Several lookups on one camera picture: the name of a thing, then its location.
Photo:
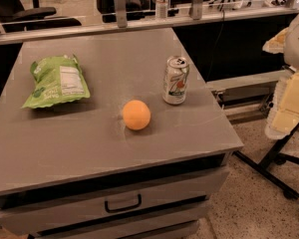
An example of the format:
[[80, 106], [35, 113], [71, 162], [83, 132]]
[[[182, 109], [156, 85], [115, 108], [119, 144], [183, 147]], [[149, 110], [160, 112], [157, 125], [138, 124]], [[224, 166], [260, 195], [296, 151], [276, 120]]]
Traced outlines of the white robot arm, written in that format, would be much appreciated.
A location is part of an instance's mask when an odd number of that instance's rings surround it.
[[282, 53], [284, 62], [295, 72], [281, 77], [273, 95], [273, 107], [267, 117], [265, 134], [271, 139], [282, 139], [299, 122], [299, 14], [290, 25], [265, 43], [263, 51]]

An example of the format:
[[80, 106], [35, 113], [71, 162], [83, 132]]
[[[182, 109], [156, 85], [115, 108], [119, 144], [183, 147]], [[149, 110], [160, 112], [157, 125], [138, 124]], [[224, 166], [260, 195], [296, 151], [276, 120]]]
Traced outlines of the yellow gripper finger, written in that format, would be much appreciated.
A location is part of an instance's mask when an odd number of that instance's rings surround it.
[[273, 107], [267, 117], [265, 134], [271, 139], [289, 135], [299, 122], [299, 72], [276, 84]]
[[265, 44], [262, 47], [262, 50], [270, 54], [284, 53], [286, 33], [287, 33], [287, 28], [281, 30], [270, 40], [265, 42]]

